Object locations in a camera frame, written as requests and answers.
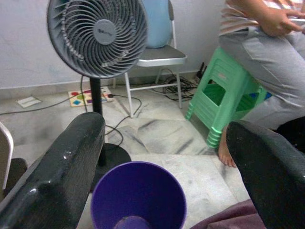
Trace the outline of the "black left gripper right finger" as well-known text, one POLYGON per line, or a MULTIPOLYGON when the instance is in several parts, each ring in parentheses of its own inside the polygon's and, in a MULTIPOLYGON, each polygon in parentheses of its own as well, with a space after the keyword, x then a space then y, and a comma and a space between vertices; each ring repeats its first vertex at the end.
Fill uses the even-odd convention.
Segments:
POLYGON ((305 156, 282 135, 247 121, 226 130, 229 153, 268 229, 305 227, 305 156))

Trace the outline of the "person's hand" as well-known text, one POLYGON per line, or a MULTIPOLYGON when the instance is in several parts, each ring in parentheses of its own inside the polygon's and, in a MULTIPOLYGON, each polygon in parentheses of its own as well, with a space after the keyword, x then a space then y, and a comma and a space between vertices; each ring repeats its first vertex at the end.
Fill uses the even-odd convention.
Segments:
POLYGON ((283 36, 292 31, 302 31, 302 27, 291 21, 291 17, 305 18, 303 12, 289 9, 270 9, 259 21, 263 31, 272 37, 283 36))

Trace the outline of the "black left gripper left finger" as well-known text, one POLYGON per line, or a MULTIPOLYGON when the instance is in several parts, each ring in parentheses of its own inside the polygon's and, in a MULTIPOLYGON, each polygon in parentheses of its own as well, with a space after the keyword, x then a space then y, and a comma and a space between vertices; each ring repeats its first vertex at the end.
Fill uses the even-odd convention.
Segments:
POLYGON ((104 132, 101 114, 78 115, 1 202, 1 228, 76 228, 95 176, 104 132))

